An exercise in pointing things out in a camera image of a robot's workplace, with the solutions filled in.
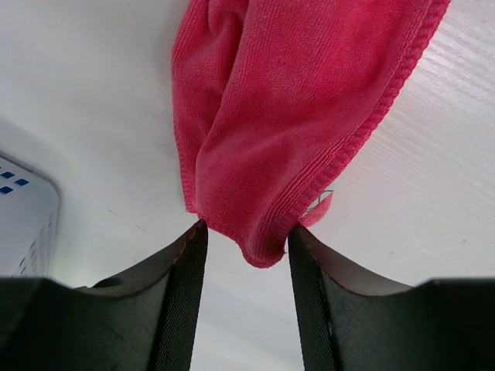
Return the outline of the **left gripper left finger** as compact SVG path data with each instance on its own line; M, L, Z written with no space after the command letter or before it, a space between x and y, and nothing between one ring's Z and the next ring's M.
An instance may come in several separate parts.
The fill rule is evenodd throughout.
M207 257L203 221L93 287L1 281L3 370L188 370Z

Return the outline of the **pink towel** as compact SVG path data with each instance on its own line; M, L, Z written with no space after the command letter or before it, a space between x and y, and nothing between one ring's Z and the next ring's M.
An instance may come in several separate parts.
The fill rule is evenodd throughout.
M191 1L172 49L173 127L186 208L254 267L388 113L446 1Z

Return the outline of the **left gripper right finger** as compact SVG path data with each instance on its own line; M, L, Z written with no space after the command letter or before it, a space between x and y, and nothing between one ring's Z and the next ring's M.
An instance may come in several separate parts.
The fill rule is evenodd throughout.
M375 274L304 226L288 257L307 370L492 370L493 278L411 287Z

